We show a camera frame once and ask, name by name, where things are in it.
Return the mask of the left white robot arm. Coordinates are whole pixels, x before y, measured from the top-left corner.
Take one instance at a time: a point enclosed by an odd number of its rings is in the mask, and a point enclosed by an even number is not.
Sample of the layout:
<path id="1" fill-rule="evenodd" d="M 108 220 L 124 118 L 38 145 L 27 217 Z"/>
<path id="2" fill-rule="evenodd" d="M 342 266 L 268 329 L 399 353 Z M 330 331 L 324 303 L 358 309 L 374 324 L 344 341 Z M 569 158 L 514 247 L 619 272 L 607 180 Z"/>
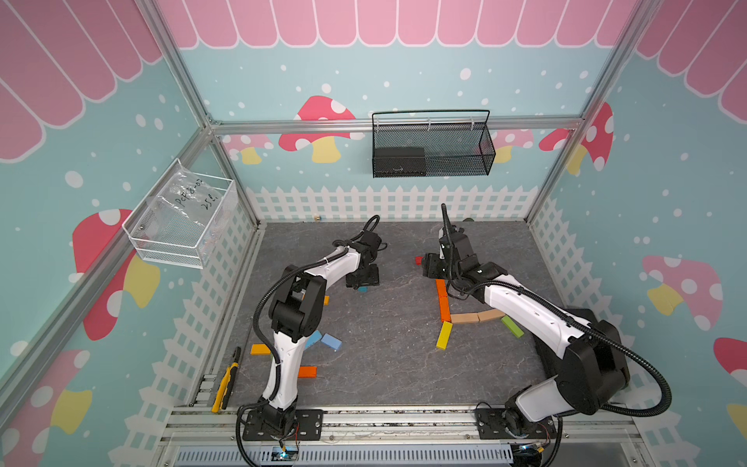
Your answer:
<path id="1" fill-rule="evenodd" d="M 379 221 L 381 216 L 375 214 L 354 237 L 334 241 L 335 250 L 323 259 L 287 267 L 262 295 L 252 328 L 270 350 L 272 365 L 258 401 L 237 409 L 235 441 L 243 457 L 248 457 L 243 435 L 251 426 L 279 443 L 300 431 L 296 409 L 301 363 L 307 342 L 321 322 L 327 288 L 340 280 L 353 289 L 379 285 L 375 260 L 385 249 L 375 232 Z"/>

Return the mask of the orange block short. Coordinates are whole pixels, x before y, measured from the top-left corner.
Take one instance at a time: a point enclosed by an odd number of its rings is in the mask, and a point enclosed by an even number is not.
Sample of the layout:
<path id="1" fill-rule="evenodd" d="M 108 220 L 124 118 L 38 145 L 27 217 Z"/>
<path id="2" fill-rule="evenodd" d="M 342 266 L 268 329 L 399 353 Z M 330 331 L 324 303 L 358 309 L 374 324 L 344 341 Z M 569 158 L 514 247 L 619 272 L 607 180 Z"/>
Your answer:
<path id="1" fill-rule="evenodd" d="M 440 310 L 441 321 L 451 322 L 451 304 L 449 303 L 449 297 L 447 296 L 439 297 L 439 310 Z"/>

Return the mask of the yellow long block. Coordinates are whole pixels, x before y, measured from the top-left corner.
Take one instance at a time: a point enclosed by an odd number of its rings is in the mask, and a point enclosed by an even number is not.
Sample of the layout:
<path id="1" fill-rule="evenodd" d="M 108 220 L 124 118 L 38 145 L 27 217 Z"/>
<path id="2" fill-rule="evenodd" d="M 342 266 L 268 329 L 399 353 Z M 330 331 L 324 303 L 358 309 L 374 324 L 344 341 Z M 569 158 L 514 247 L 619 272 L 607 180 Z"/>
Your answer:
<path id="1" fill-rule="evenodd" d="M 449 321 L 444 321 L 442 323 L 441 330 L 439 332 L 436 348 L 439 350 L 446 350 L 447 346 L 449 345 L 449 339 L 451 338 L 451 333 L 453 329 L 453 324 Z"/>

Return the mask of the orange block front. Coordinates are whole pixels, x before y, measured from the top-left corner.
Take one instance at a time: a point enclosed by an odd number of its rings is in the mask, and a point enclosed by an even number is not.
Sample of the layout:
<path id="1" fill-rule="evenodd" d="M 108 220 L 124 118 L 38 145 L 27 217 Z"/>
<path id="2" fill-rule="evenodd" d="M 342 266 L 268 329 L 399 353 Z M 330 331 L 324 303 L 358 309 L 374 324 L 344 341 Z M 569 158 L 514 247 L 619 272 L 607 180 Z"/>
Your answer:
<path id="1" fill-rule="evenodd" d="M 302 366 L 299 369 L 299 379 L 316 379 L 318 375 L 318 369 L 314 366 Z"/>

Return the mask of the green block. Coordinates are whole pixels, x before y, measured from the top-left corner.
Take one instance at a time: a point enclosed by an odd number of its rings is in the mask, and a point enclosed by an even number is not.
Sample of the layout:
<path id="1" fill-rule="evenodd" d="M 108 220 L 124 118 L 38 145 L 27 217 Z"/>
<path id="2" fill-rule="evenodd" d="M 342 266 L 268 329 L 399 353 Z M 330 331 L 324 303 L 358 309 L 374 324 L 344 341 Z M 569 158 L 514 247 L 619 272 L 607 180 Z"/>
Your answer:
<path id="1" fill-rule="evenodd" d="M 519 327 L 519 325 L 517 325 L 517 323 L 515 323 L 515 321 L 513 321 L 513 319 L 511 319 L 511 317 L 509 317 L 508 315 L 506 315 L 506 316 L 503 316 L 503 317 L 501 318 L 501 322 L 502 322 L 502 323 L 503 323 L 503 324 L 504 324 L 504 325 L 506 326 L 506 328 L 507 328 L 507 329 L 508 329 L 508 330 L 509 330 L 509 331 L 510 331 L 510 332 L 511 332 L 511 333 L 512 333 L 512 334 L 513 334 L 513 335 L 514 335 L 514 336 L 515 336 L 515 337 L 516 337 L 517 339 L 520 339 L 520 338 L 521 338 L 521 337 L 522 337 L 522 336 L 524 335 L 523 329 L 521 329 L 521 327 Z"/>

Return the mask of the light blue short block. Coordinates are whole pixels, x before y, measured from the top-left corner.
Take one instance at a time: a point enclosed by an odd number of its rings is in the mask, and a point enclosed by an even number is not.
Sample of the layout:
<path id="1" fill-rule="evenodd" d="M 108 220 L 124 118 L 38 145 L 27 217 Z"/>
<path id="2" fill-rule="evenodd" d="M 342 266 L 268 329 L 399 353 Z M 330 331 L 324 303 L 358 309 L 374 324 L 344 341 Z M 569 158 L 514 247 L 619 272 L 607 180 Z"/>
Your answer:
<path id="1" fill-rule="evenodd" d="M 334 351 L 339 351 L 342 347 L 342 341 L 329 334 L 325 334 L 322 337 L 321 342 L 322 344 L 325 344 L 325 346 L 332 348 Z"/>

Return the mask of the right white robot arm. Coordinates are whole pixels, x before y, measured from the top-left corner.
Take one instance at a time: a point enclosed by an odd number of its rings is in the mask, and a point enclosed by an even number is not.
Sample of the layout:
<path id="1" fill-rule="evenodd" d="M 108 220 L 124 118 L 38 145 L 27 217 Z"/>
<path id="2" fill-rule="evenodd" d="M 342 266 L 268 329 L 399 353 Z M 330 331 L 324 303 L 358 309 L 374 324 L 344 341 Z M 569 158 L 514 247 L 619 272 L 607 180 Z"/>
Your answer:
<path id="1" fill-rule="evenodd" d="M 423 273 L 445 280 L 455 300 L 474 298 L 502 311 L 539 339 L 556 358 L 556 373 L 513 395 L 502 418 L 515 438 L 528 437 L 531 428 L 547 418 L 570 414 L 591 416 L 599 411 L 631 418 L 654 418 L 671 406 L 673 393 L 663 374 L 645 358 L 624 346 L 612 323 L 585 320 L 524 287 L 492 262 L 482 263 L 463 229 L 444 212 L 440 251 L 423 260 Z M 661 397 L 651 408 L 628 409 L 611 399 L 630 383 L 628 364 L 636 363 L 659 387 Z"/>

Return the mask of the natural wood block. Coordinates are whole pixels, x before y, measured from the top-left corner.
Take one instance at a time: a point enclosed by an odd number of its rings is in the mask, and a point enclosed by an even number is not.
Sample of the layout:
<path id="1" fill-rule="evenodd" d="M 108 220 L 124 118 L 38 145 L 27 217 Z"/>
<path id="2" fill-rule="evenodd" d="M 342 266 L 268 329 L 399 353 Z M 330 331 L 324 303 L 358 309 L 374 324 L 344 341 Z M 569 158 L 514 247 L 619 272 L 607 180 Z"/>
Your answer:
<path id="1" fill-rule="evenodd" d="M 504 316 L 505 313 L 502 313 L 502 311 L 498 311 L 498 309 L 490 309 L 489 311 L 482 311 L 481 313 L 478 313 L 480 322 L 502 319 Z"/>
<path id="2" fill-rule="evenodd" d="M 452 324 L 472 324 L 479 322 L 480 315 L 478 313 L 457 313 L 451 315 Z"/>

